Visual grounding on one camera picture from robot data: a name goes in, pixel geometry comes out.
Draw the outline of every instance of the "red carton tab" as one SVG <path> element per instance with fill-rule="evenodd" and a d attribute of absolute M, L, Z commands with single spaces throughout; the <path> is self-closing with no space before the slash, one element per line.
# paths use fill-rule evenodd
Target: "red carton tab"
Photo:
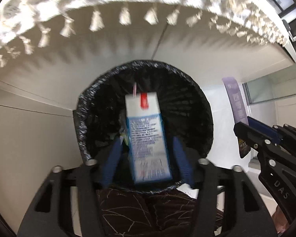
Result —
<path fill-rule="evenodd" d="M 141 109 L 147 110 L 149 108 L 147 93 L 141 93 Z"/>

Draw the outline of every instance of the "black trash bag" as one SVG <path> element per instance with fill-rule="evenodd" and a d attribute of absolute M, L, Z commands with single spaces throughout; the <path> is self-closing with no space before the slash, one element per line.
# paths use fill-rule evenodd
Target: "black trash bag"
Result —
<path fill-rule="evenodd" d="M 134 184 L 129 148 L 123 142 L 122 157 L 116 169 L 113 185 L 127 191 L 156 193 L 182 184 L 172 153 L 172 138 L 177 136 L 186 147 L 191 161 L 205 158 L 213 142 L 211 107 L 195 81 L 181 70 L 159 61 L 131 61 L 98 77 L 80 96 L 74 111 L 74 122 L 83 161 L 107 158 L 120 131 L 125 127 L 125 95 L 156 92 L 163 120 L 169 153 L 172 180 L 160 183 Z"/>

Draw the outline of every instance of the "metal screw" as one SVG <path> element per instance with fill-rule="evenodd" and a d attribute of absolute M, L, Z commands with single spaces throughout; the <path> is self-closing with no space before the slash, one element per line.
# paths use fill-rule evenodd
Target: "metal screw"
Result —
<path fill-rule="evenodd" d="M 86 164 L 87 166 L 93 166 L 93 165 L 95 165 L 96 163 L 97 163 L 97 161 L 96 161 L 95 159 L 87 160 L 87 161 L 85 162 L 85 164 Z"/>
<path fill-rule="evenodd" d="M 208 159 L 199 159 L 199 164 L 201 164 L 201 165 L 208 165 L 209 164 L 209 160 Z"/>
<path fill-rule="evenodd" d="M 271 166 L 276 166 L 276 162 L 275 162 L 274 160 L 269 160 L 269 164 L 270 164 Z"/>
<path fill-rule="evenodd" d="M 62 166 L 55 166 L 53 167 L 53 173 L 59 173 L 62 171 Z"/>
<path fill-rule="evenodd" d="M 240 167 L 240 166 L 234 166 L 232 169 L 233 169 L 235 172 L 242 172 L 242 171 L 243 171 L 242 167 Z"/>

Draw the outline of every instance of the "patterned pants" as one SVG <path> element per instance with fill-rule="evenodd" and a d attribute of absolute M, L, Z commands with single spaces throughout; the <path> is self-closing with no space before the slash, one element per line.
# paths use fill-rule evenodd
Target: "patterned pants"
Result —
<path fill-rule="evenodd" d="M 178 190 L 148 196 L 107 188 L 97 195 L 104 231 L 113 236 L 182 237 L 189 231 L 196 204 Z M 222 218 L 217 210 L 215 230 Z"/>

